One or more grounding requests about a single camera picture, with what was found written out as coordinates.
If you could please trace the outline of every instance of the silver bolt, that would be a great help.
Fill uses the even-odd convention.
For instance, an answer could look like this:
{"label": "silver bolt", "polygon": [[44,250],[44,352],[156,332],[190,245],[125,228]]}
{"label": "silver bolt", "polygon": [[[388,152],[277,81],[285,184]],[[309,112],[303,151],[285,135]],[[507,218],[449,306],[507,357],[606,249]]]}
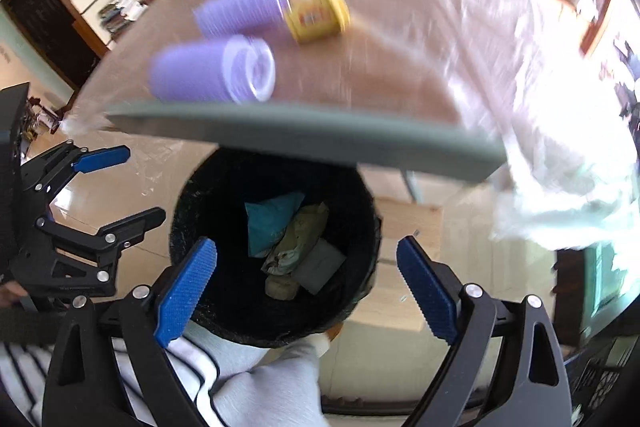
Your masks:
{"label": "silver bolt", "polygon": [[84,295],[79,295],[72,302],[74,308],[82,308],[86,304],[86,297]]}
{"label": "silver bolt", "polygon": [[467,284],[465,286],[465,293],[469,295],[469,297],[473,297],[474,299],[478,299],[482,297],[482,288],[477,284]]}
{"label": "silver bolt", "polygon": [[149,286],[136,286],[135,288],[133,288],[133,296],[136,299],[144,299],[149,295]]}
{"label": "silver bolt", "polygon": [[527,302],[532,308],[540,308],[540,306],[542,306],[542,300],[537,295],[529,295]]}

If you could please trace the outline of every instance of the black bin liner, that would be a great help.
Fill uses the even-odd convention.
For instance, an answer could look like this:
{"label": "black bin liner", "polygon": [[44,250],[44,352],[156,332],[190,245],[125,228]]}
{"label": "black bin liner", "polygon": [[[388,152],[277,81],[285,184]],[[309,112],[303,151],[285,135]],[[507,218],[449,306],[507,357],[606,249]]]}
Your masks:
{"label": "black bin liner", "polygon": [[[318,295],[300,288],[293,301],[278,301],[264,293],[264,259],[248,256],[244,204],[294,190],[305,194],[302,205],[327,205],[322,237],[347,259]],[[200,236],[216,243],[218,265],[192,319],[236,343],[278,347],[344,320],[369,292],[380,218],[355,168],[220,148],[198,167],[178,199],[172,263],[179,263]]]}

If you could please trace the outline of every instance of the door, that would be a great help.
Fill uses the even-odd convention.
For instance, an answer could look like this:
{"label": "door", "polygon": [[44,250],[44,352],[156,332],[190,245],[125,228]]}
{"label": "door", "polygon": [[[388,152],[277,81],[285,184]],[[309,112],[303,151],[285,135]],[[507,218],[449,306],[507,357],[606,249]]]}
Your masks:
{"label": "door", "polygon": [[75,30],[76,20],[61,0],[2,0],[18,29],[75,92],[100,57]]}

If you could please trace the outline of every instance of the purple cup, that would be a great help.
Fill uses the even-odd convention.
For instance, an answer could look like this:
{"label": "purple cup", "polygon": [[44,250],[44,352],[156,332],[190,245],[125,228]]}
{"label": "purple cup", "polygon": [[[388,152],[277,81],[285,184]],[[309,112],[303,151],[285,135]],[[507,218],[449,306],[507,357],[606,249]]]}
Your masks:
{"label": "purple cup", "polygon": [[149,90],[163,102],[265,102],[274,85],[269,45],[242,35],[166,48],[149,74]]}
{"label": "purple cup", "polygon": [[206,38],[242,33],[279,22],[289,10],[289,0],[208,0],[193,11]]}

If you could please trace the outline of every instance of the blue gripper pad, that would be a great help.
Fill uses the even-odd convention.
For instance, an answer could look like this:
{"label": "blue gripper pad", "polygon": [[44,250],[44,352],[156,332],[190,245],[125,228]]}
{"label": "blue gripper pad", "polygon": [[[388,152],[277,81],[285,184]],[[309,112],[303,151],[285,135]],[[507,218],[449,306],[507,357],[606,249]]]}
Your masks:
{"label": "blue gripper pad", "polygon": [[126,145],[119,145],[109,149],[98,149],[97,151],[88,152],[78,158],[74,163],[74,171],[88,172],[99,171],[114,165],[120,165],[126,162],[131,156],[131,151]]}
{"label": "blue gripper pad", "polygon": [[[458,337],[458,306],[459,301],[456,284],[462,284],[455,277],[450,268],[441,263],[434,263],[424,253],[418,242],[411,236],[398,242],[396,250],[398,268],[407,286],[414,295],[422,315],[431,328],[433,334],[451,346]],[[439,279],[434,267],[443,267],[450,272],[448,289]]]}
{"label": "blue gripper pad", "polygon": [[216,269],[218,252],[216,244],[201,237],[193,245],[185,260],[176,269],[169,288],[164,290],[156,303],[158,324],[154,336],[162,347],[180,337],[191,318],[196,304]]}

